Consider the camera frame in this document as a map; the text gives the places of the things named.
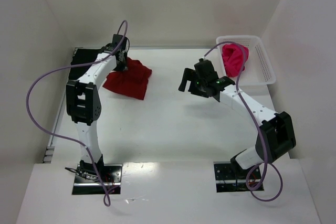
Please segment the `dark red t shirt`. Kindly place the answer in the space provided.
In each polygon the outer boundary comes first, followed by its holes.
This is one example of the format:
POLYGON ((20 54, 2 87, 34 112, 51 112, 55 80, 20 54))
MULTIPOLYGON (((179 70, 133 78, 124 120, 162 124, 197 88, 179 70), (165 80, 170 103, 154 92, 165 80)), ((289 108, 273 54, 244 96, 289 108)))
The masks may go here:
POLYGON ((109 73, 103 87, 116 94, 144 100, 151 74, 152 70, 139 60, 128 58, 128 69, 109 73))

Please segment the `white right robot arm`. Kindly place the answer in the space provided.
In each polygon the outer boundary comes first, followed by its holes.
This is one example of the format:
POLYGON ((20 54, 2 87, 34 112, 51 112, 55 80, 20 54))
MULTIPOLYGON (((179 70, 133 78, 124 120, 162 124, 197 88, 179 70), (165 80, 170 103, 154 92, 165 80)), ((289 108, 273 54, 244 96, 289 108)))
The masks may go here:
POLYGON ((292 119, 287 112, 278 113, 263 106, 238 88, 229 77, 220 78, 209 60, 200 59, 194 69, 184 69, 179 91, 214 98, 256 127, 255 145, 230 160, 236 174, 263 162, 272 164, 296 146, 292 119))

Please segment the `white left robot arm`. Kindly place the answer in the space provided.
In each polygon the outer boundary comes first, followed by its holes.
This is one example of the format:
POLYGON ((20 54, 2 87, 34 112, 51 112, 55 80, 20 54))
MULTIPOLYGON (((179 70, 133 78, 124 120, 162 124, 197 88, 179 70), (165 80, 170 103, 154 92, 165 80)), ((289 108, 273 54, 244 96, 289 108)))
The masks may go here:
POLYGON ((97 54, 96 64, 76 80, 66 85, 66 110, 74 122, 81 147, 79 171, 95 174, 104 171, 103 154, 98 143, 97 120, 101 115, 99 88, 112 71, 127 70, 129 39, 114 34, 112 42, 102 47, 97 54))

